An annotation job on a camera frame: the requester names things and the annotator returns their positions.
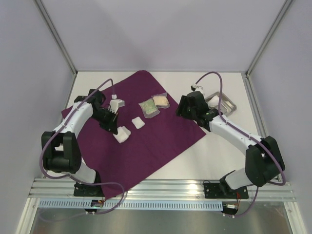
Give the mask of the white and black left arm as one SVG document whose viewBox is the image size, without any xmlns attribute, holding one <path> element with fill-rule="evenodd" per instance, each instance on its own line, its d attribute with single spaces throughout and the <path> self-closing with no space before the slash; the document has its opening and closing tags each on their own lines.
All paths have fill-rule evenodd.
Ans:
<svg viewBox="0 0 312 234">
<path fill-rule="evenodd" d="M 61 173 L 62 177 L 70 177 L 85 184 L 85 190 L 90 195 L 101 192 L 102 183 L 98 172 L 82 160 L 78 136 L 91 118 L 98 122 L 100 128 L 117 134 L 118 110 L 125 102 L 113 94 L 108 107 L 104 108 L 102 105 L 105 100 L 105 95 L 95 89 L 91 89 L 88 96 L 76 97 L 72 109 L 61 124 L 53 131 L 42 134 L 39 165 L 46 176 L 48 171 Z"/>
</svg>

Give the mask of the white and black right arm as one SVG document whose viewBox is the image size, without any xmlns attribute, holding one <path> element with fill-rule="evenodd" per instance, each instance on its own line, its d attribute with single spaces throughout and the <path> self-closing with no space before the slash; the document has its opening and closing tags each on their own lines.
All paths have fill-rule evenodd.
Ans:
<svg viewBox="0 0 312 234">
<path fill-rule="evenodd" d="M 230 122 L 220 110 L 209 108 L 203 94 L 194 91 L 182 96 L 176 115 L 193 120 L 198 126 L 219 135 L 245 155 L 245 166 L 224 175 L 219 181 L 219 190 L 224 197 L 232 197 L 238 189 L 249 185 L 262 187 L 283 175 L 285 164 L 277 141 L 248 134 Z"/>
</svg>

